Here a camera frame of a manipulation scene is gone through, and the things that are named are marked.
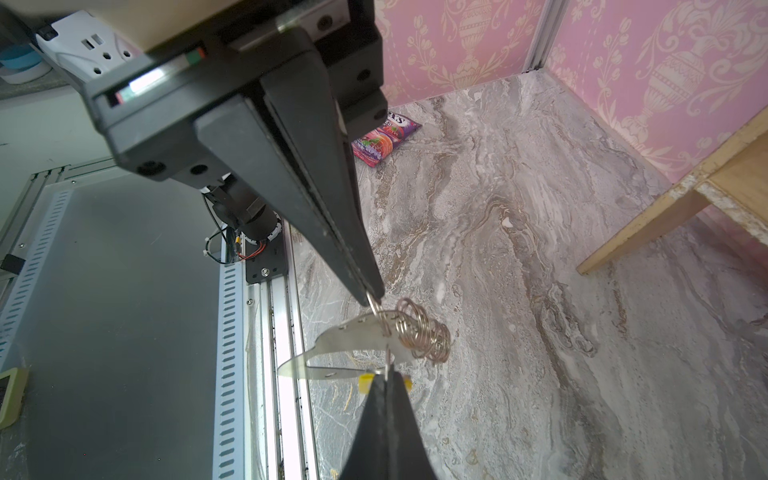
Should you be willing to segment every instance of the yellow clip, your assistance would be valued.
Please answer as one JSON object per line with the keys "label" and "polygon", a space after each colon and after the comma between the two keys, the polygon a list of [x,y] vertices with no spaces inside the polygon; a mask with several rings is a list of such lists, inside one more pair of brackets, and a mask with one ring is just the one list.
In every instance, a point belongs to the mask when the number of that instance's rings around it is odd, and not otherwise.
{"label": "yellow clip", "polygon": [[[363,373],[361,376],[357,377],[357,389],[360,393],[363,395],[368,395],[368,392],[371,391],[371,383],[373,383],[373,377],[375,374],[373,373]],[[406,390],[408,390],[408,393],[411,392],[411,389],[413,388],[413,381],[411,380],[410,375],[403,375],[402,381],[406,384]]]}

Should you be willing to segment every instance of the red wire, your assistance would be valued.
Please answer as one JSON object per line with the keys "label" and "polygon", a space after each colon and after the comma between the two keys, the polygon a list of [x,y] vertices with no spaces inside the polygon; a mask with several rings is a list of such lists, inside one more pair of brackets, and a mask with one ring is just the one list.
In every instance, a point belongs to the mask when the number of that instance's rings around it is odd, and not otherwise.
{"label": "red wire", "polygon": [[265,248],[266,248],[266,242],[259,242],[259,248],[249,256],[246,257],[240,252],[237,252],[237,256],[239,256],[241,260],[250,260],[254,258],[256,255],[258,255],[259,253],[262,253]]}

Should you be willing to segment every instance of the white wall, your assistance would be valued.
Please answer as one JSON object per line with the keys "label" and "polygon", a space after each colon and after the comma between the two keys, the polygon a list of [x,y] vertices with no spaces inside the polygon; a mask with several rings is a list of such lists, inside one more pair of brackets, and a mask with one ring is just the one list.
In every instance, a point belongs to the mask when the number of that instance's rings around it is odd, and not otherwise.
{"label": "white wall", "polygon": [[73,88],[0,101],[0,228],[31,174],[108,155]]}

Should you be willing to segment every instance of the candy wrapper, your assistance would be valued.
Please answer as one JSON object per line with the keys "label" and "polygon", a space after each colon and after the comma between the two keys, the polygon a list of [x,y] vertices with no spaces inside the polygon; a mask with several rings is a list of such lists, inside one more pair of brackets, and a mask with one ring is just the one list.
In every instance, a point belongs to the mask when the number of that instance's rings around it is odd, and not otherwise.
{"label": "candy wrapper", "polygon": [[370,167],[375,167],[421,126],[410,118],[389,111],[384,125],[352,142],[352,152]]}

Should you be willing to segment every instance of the wallpaper floral pattern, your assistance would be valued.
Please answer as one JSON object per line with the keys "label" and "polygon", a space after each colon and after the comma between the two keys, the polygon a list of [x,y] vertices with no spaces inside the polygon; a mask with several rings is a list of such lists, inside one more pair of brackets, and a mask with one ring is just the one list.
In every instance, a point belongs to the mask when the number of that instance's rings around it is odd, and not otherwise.
{"label": "wallpaper floral pattern", "polygon": [[[768,0],[571,0],[547,68],[670,181],[768,105]],[[768,266],[768,250],[710,212]]]}
{"label": "wallpaper floral pattern", "polygon": [[522,72],[544,0],[375,0],[390,105]]}

